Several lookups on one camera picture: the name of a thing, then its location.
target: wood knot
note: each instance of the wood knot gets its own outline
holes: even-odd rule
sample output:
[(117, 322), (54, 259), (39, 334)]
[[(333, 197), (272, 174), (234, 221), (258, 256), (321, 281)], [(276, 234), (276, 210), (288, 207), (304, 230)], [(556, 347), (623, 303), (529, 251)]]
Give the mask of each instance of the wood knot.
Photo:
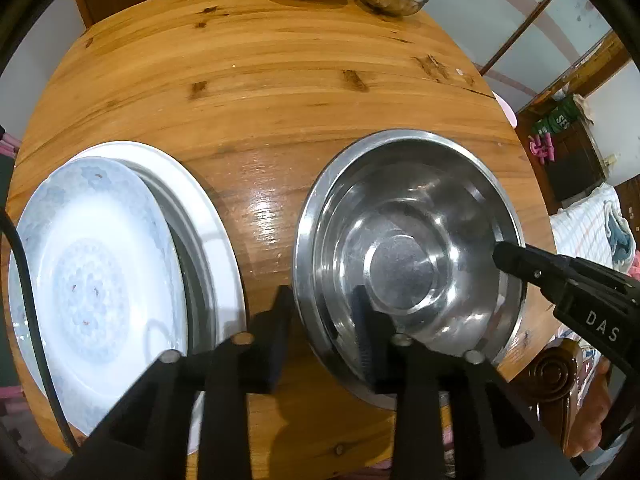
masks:
[(207, 89), (206, 81), (198, 81), (197, 83), (193, 83), (191, 85), (191, 92), (189, 94), (189, 99), (199, 99), (204, 97), (205, 90)]
[(356, 92), (368, 92), (369, 87), (364, 84), (364, 81), (360, 79), (360, 76), (355, 70), (343, 70), (342, 75), (347, 83), (349, 90)]

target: white wall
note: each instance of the white wall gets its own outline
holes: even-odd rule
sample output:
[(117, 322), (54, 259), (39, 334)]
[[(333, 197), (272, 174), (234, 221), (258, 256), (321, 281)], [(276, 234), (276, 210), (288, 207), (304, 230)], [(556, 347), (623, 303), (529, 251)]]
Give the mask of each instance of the white wall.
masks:
[[(484, 66), (541, 0), (430, 0), (424, 11)], [(484, 76), (518, 111), (609, 31), (588, 0), (552, 0)]]
[(75, 0), (54, 0), (0, 75), (0, 124), (21, 139), (47, 81), (84, 32)]
[(612, 186), (640, 174), (640, 72), (631, 61), (587, 98), (591, 128), (603, 157), (615, 154), (607, 182)]

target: wooden table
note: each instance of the wooden table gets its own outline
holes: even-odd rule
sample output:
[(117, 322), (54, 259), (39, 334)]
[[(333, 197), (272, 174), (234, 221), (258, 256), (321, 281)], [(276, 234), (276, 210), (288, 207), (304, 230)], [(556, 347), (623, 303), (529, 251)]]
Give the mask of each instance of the wooden table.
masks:
[[(475, 153), (507, 190), (527, 242), (554, 250), (526, 154), (473, 64), (426, 13), (391, 18), (359, 0), (150, 0), (97, 23), (63, 58), (33, 113), (8, 211), (17, 221), (38, 184), (89, 146), (152, 144), (209, 194), (255, 314), (289, 283), (296, 219), (324, 165), (354, 140), (395, 127), (436, 132)], [(4, 296), (10, 325), (7, 305)], [(530, 288), (500, 367), (507, 378), (555, 330), (547, 307)], [(36, 420), (64, 447), (10, 338)], [(391, 452), (392, 414), (337, 384), (297, 320), (277, 393), (251, 396), (249, 410), (254, 478), (322, 480)], [(191, 456), (189, 478), (195, 464)]]

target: white ceramic plate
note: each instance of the white ceramic plate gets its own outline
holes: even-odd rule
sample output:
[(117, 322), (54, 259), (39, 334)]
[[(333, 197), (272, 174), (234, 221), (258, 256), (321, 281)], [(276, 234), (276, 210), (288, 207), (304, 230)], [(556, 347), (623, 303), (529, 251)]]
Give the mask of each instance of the white ceramic plate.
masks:
[[(173, 240), (140, 178), (97, 157), (70, 161), (49, 175), (17, 229), (62, 409), (89, 434), (160, 352), (186, 353), (186, 305)], [(44, 393), (13, 254), (9, 265), (18, 346)]]
[[(106, 142), (72, 160), (88, 156), (111, 158), (135, 171), (156, 198), (177, 243), (190, 254), (203, 293), (202, 306), (190, 305), (192, 349), (213, 348), (244, 330), (238, 263), (220, 216), (193, 175), (165, 152), (139, 142)], [(193, 410), (189, 452), (197, 450), (201, 419), (202, 395)]]

